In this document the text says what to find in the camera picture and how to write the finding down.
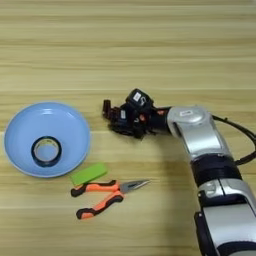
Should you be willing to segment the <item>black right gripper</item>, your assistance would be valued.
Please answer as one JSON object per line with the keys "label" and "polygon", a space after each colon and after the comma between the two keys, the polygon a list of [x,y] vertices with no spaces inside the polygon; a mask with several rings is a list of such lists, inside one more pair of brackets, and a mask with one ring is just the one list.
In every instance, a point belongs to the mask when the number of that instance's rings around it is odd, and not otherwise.
{"label": "black right gripper", "polygon": [[[170,107],[152,107],[147,111],[140,112],[133,121],[133,125],[110,123],[109,128],[118,134],[132,136],[137,139],[142,139],[147,134],[170,134],[170,129],[167,124],[169,110]],[[116,111],[132,113],[133,107],[124,103],[116,107]]]}

